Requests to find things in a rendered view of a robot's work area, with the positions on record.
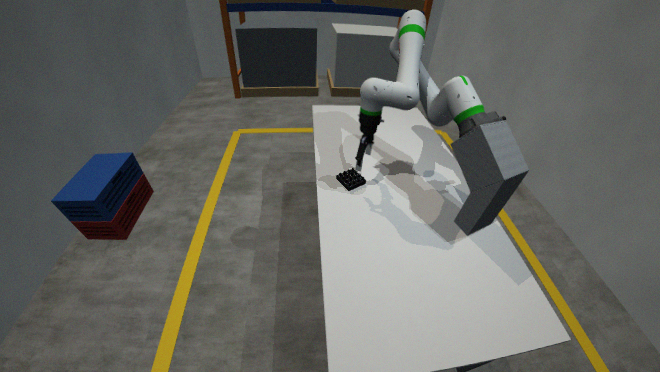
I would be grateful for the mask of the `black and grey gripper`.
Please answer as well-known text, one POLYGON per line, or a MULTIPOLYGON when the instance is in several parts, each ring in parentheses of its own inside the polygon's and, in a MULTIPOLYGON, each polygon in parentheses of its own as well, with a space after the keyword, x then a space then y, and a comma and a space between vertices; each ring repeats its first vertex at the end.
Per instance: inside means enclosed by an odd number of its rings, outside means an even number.
POLYGON ((373 142, 374 134, 377 131, 377 126, 376 127, 366 127, 366 126, 363 126, 362 124, 360 124, 360 131, 363 133, 363 135, 362 135, 362 138, 360 139, 360 144, 359 144, 357 156, 355 157, 356 158, 356 168, 355 168, 355 170, 361 172, 364 153, 367 154, 367 155, 371 155, 372 144, 374 144, 374 142, 373 142), (369 136, 369 138, 368 138, 368 136, 369 136), (370 141, 370 139, 372 141, 370 141), (366 140, 367 140, 367 142, 366 142, 366 140))

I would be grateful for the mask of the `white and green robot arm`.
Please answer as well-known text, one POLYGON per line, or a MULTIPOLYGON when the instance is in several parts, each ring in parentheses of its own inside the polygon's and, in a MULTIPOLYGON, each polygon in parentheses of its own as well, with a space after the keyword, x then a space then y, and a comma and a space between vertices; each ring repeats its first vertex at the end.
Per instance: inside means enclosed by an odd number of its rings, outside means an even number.
POLYGON ((449 80, 439 90, 421 62, 426 32, 426 18, 422 12, 407 11, 399 25, 389 47, 391 56, 398 63, 396 82, 379 78, 364 81, 360 88, 360 124, 376 127, 384 122, 381 119, 384 106, 410 110, 419 99, 431 124, 445 126, 454 120, 459 128, 459 138, 479 125, 506 120, 495 111, 485 113, 466 76, 449 80))

